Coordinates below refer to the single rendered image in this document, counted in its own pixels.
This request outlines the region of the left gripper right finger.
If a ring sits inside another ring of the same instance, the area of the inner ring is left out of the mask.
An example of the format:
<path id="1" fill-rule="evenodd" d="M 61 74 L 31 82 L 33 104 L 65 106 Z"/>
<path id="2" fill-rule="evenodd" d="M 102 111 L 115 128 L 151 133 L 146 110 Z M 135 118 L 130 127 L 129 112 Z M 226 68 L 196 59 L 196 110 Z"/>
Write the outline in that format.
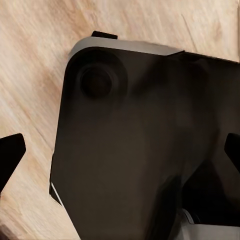
<path id="1" fill-rule="evenodd" d="M 238 172 L 240 173 L 240 135 L 229 133 L 224 147 L 225 153 L 228 155 Z"/>

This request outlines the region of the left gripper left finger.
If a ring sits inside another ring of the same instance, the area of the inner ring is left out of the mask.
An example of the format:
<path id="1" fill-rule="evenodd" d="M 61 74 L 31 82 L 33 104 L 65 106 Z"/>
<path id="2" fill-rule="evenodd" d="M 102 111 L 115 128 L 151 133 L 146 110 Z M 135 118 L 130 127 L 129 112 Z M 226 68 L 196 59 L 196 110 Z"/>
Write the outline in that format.
<path id="1" fill-rule="evenodd" d="M 0 138 L 0 193 L 26 152 L 21 133 Z"/>

